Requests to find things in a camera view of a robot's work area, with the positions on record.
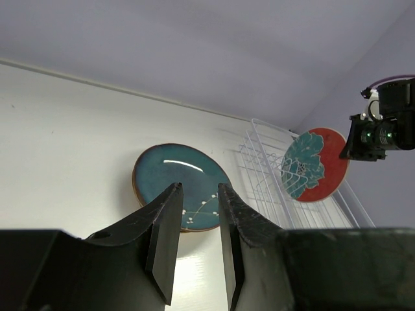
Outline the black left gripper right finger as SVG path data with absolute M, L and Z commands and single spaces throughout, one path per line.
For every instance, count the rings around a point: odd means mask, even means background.
M 218 186 L 229 310 L 413 310 L 414 230 L 282 229 Z

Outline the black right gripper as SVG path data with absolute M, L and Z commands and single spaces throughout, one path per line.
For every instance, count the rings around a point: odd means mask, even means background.
M 361 113 L 350 116 L 350 132 L 339 158 L 377 161 L 384 160 L 389 150 L 413 150 L 414 78 L 388 77 L 368 87 L 378 92 L 383 119 L 372 122 L 361 120 Z

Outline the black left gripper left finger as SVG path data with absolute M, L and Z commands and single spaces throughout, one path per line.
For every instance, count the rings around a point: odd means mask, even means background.
M 183 198 L 173 183 L 85 239 L 57 229 L 1 231 L 1 309 L 163 310 L 172 300 Z

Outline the red and teal plate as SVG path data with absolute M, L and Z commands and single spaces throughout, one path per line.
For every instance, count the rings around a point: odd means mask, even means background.
M 331 128 L 313 128 L 295 138 L 281 163 L 286 193 L 304 203 L 331 196 L 348 171 L 349 161 L 339 158 L 345 145 L 344 136 Z

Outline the dark teal glazed plate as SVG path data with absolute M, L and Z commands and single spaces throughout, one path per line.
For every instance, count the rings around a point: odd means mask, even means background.
M 182 184 L 183 232 L 219 226 L 218 184 L 231 181 L 215 160 L 190 146 L 165 143 L 146 149 L 135 164 L 136 183 L 147 204 L 171 183 Z

